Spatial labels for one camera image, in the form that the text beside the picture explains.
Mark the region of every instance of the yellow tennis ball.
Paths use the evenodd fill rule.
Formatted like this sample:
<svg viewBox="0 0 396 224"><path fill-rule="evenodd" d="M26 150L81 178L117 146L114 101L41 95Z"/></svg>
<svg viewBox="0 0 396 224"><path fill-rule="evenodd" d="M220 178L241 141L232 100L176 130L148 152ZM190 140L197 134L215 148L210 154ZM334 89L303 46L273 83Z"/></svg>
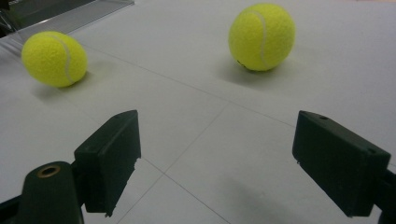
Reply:
<svg viewBox="0 0 396 224"><path fill-rule="evenodd" d="M290 53L295 27L289 13L274 4L245 8L234 20L229 33L233 57L253 71L267 71Z"/></svg>
<svg viewBox="0 0 396 224"><path fill-rule="evenodd" d="M87 69L84 48L76 39L58 32L32 35L23 45L21 58L32 77L53 87L78 82Z"/></svg>

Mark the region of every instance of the tabletop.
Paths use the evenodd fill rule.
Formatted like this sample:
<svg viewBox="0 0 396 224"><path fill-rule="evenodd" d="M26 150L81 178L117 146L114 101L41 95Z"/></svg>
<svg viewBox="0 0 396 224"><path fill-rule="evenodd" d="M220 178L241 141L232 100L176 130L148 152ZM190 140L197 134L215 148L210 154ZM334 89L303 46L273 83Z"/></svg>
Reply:
<svg viewBox="0 0 396 224"><path fill-rule="evenodd" d="M252 0L136 0L73 36L87 75L56 89L0 40L0 201L115 114L139 113L142 159L113 217L86 223L376 223L346 217L292 157L298 112L396 154L396 4L273 0L296 24L289 57L252 73L228 31ZM396 171L393 156L389 169Z"/></svg>

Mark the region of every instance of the tennis ball seam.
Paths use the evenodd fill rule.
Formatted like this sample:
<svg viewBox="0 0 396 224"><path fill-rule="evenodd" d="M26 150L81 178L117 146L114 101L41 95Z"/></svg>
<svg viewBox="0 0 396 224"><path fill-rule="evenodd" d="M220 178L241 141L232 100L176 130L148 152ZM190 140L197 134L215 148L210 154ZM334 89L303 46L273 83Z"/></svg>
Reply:
<svg viewBox="0 0 396 224"><path fill-rule="evenodd" d="M265 18L260 12L258 12L256 10L250 10L247 13L253 13L262 22L262 43L261 43L261 49L260 49L260 58L262 60L263 66L264 67L268 67L267 62L264 60L264 58L265 58L264 46L265 46L265 40L266 40L266 37L267 37L267 32L266 32L266 29L265 29L266 28Z"/></svg>
<svg viewBox="0 0 396 224"><path fill-rule="evenodd" d="M56 36L56 35L46 35L46 36L49 36L49 37L54 38L54 39L57 40L60 44L62 44L62 46L64 47L64 52L65 52L65 54L66 54L66 63L65 63L65 65L64 65L64 74L65 74L67 80L70 82L70 85L74 84L75 81L71 78L70 73L69 73L69 67L70 67L70 61L71 61L71 56L70 56L70 50L69 50L69 48L67 47L66 43L64 43L64 42L62 41L62 39L59 38L58 36Z"/></svg>

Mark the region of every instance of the tennis ball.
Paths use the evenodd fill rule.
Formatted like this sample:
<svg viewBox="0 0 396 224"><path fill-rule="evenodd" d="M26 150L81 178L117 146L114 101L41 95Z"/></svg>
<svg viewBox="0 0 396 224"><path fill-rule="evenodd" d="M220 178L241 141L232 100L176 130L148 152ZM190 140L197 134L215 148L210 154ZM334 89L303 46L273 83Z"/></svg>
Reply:
<svg viewBox="0 0 396 224"><path fill-rule="evenodd" d="M32 77L53 87L78 82L87 69L84 48L71 36L58 32L32 35L23 45L21 58Z"/></svg>
<svg viewBox="0 0 396 224"><path fill-rule="evenodd" d="M283 7L256 4L235 18L228 43L241 65L253 71L267 71L289 55L294 34L293 19Z"/></svg>

